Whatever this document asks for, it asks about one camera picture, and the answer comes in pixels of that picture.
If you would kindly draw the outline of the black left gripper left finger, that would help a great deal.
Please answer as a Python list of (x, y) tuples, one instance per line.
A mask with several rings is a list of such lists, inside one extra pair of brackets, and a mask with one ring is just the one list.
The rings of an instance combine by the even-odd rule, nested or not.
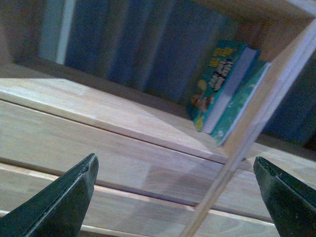
[(77, 237), (99, 169), (90, 154), (31, 199), (0, 219), (2, 237)]

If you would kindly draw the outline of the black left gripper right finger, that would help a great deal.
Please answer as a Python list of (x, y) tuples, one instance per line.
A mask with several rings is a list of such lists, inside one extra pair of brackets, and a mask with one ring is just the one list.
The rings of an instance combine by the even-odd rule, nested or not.
[(263, 157), (253, 165), (262, 200), (281, 237), (316, 235), (316, 191)]

